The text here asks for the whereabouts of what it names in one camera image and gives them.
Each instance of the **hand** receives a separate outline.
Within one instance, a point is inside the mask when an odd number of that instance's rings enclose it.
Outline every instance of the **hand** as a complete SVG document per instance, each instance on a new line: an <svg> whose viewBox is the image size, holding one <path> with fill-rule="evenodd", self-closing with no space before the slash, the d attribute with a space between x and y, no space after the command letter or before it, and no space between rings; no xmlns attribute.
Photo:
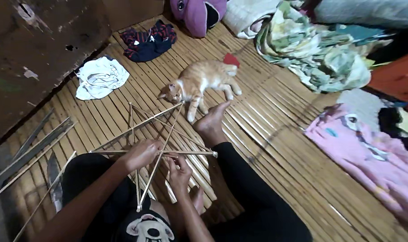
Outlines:
<svg viewBox="0 0 408 242"><path fill-rule="evenodd" d="M117 162L123 164L128 173L150 164L164 144L160 140L140 140Z"/></svg>
<svg viewBox="0 0 408 242"><path fill-rule="evenodd" d="M184 156L180 156L177 153L170 153L170 155L178 157L168 157L171 189L177 199L188 198L188 184L192 175L192 169L186 163Z"/></svg>

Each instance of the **cat's paw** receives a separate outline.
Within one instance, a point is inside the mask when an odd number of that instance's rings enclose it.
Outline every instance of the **cat's paw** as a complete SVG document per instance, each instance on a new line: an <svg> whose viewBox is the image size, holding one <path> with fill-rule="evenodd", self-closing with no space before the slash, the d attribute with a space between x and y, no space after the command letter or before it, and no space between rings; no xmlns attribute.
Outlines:
<svg viewBox="0 0 408 242"><path fill-rule="evenodd" d="M192 116L192 115L188 115L188 121L189 122L193 122L194 121L194 119L195 119L195 116Z"/></svg>

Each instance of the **pink blanket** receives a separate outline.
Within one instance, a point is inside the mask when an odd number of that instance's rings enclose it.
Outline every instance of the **pink blanket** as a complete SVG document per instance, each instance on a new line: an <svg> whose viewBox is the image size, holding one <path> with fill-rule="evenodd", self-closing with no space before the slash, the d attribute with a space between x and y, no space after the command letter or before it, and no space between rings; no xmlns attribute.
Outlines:
<svg viewBox="0 0 408 242"><path fill-rule="evenodd" d="M336 104L320 114L305 135L388 209L408 221L408 151L399 139L372 132L346 104Z"/></svg>

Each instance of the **white cloth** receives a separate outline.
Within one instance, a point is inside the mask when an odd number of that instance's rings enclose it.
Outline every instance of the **white cloth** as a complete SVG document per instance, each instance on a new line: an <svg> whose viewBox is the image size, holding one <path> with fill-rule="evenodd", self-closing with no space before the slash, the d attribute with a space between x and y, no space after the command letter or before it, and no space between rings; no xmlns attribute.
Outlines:
<svg viewBox="0 0 408 242"><path fill-rule="evenodd" d="M101 57L86 62L76 74L80 79L75 96L80 100L100 99L125 84L129 73L117 60Z"/></svg>
<svg viewBox="0 0 408 242"><path fill-rule="evenodd" d="M281 0L230 0L222 21L239 38L253 39L261 30L262 21L270 18Z"/></svg>

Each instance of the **cat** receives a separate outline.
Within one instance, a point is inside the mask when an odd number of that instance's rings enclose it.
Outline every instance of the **cat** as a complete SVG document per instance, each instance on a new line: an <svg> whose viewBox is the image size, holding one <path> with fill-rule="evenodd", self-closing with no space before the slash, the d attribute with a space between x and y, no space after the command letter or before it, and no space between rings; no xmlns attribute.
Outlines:
<svg viewBox="0 0 408 242"><path fill-rule="evenodd" d="M188 65L177 80L164 86L158 98L164 98L173 104L181 101L190 102L187 119L192 122L197 108L203 114L208 113L203 99L203 93L207 88L224 91L227 100L234 98L232 93L241 95L241 89L234 80L236 74L236 65L228 65L217 60L197 61Z"/></svg>

